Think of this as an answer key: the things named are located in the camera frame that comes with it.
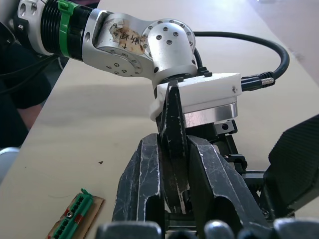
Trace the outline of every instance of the table surface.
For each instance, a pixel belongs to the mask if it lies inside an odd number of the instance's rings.
[[[244,0],[102,0],[99,8],[145,20],[171,17],[196,31],[235,31],[280,42]],[[274,52],[252,43],[196,41],[213,72],[250,75],[279,63]],[[239,97],[234,138],[249,169],[266,169],[281,133],[319,113],[318,93],[292,57],[275,86]],[[148,117],[153,99],[147,79],[126,79],[71,60],[0,187],[0,238],[44,238],[81,188],[106,199],[87,236],[94,238],[96,227],[111,220],[119,178],[139,140],[157,131]],[[298,215],[319,216],[317,205],[312,202]]]

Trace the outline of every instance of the green cable tie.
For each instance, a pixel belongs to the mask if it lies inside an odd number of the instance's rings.
[[[69,27],[70,16],[73,15],[74,8],[78,6],[70,1],[59,0],[58,1],[58,9],[61,12],[61,21],[60,21],[60,34],[59,34],[59,42],[60,42],[60,50],[62,55],[69,57],[68,52],[68,44],[67,44],[67,33]]]

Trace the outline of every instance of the hand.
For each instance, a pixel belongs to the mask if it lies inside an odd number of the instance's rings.
[[[17,109],[23,122],[25,123],[27,128],[32,128],[36,118],[42,110],[41,105],[32,106],[27,109]]]

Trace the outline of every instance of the cardboard piece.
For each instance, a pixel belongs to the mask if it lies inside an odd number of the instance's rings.
[[[73,205],[73,203],[74,203],[74,201],[75,201],[75,199],[76,199],[76,197],[78,195],[79,194],[77,194],[74,197],[74,199],[69,204],[67,209],[70,209],[70,207]],[[89,231],[89,229],[93,225],[93,222],[95,221],[96,217],[98,216],[98,213],[100,212],[104,202],[105,202],[105,200],[103,198],[99,198],[99,197],[93,196],[93,204],[91,205],[90,209],[88,210],[87,214],[85,215],[84,219],[82,220],[82,222],[80,223],[78,228],[76,229],[72,239],[84,239],[85,238],[87,232]],[[60,220],[58,220],[54,224],[54,226],[50,230],[49,234],[47,235],[46,239],[51,239],[52,238],[53,233],[59,227],[61,221],[64,218],[65,218],[65,216],[64,216],[64,212],[63,212],[62,216],[60,217]]]

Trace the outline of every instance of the green terminal block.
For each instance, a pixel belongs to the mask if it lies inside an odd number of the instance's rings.
[[[53,233],[51,239],[71,239],[75,230],[93,204],[93,197],[85,189],[75,199],[75,202],[64,213],[65,218]]]

